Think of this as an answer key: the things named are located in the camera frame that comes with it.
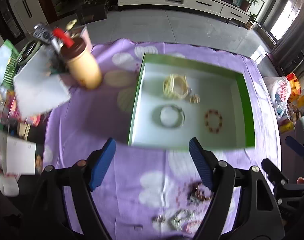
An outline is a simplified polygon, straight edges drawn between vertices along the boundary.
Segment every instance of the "tile floor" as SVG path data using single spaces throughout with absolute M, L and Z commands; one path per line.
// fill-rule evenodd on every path
M 216 16 L 172 10 L 123 10 L 109 12 L 106 20 L 87 27 L 92 43 L 127 38 L 208 46 L 251 57 L 263 77 L 278 76 L 265 56 L 270 49 L 256 31 L 239 28 L 233 21 L 226 24 Z

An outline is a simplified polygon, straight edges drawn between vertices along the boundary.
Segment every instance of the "gray curtain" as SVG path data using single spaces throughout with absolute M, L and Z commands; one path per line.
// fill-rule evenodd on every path
M 274 65 L 281 66 L 285 74 L 291 73 L 294 70 L 291 62 L 301 50 L 304 52 L 304 4 L 297 18 L 271 52 Z

